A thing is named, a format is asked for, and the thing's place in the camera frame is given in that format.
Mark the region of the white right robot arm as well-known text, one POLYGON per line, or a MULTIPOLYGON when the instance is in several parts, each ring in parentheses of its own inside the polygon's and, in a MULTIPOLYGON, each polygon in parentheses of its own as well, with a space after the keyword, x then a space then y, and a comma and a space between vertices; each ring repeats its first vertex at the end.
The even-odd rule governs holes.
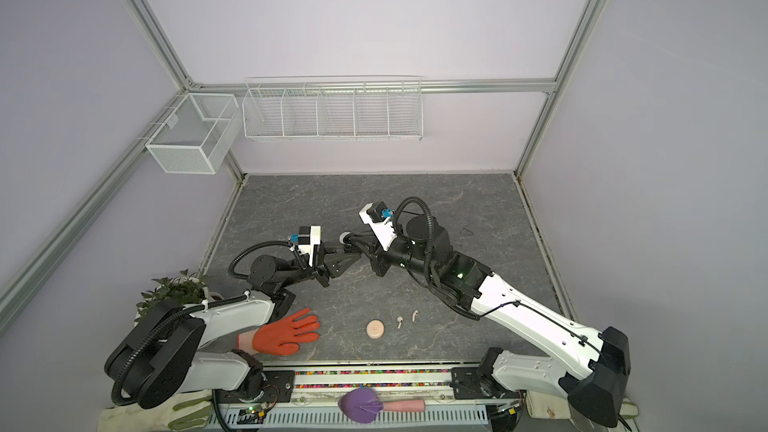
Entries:
POLYGON ((543 352, 541 359, 502 348, 487 351, 478 379, 493 391, 560 396, 586 419, 606 428, 626 426, 621 414, 631 374, 628 336, 578 323, 533 300, 481 261, 457 251, 448 231, 419 197, 396 209, 369 203, 359 212, 367 231, 341 242, 368 258, 384 276, 399 267, 457 314, 491 320, 543 352))

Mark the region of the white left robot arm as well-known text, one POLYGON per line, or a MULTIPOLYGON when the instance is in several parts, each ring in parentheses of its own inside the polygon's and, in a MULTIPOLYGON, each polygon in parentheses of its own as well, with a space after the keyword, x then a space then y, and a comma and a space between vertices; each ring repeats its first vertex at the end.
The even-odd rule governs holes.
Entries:
POLYGON ((112 403, 152 409, 176 394, 203 390, 215 398, 232 394, 243 402, 263 398, 268 380, 257 359, 239 349, 209 353, 205 346, 283 318, 295 299, 289 286, 307 280, 328 286, 363 255, 349 244, 284 241, 282 247, 291 252, 284 259, 267 254, 272 245, 258 243, 230 262, 229 274, 246 281, 246 291, 196 304, 163 299, 153 305, 105 362, 104 371, 113 381, 112 403), (249 255, 255 258, 243 275, 236 268, 249 255))

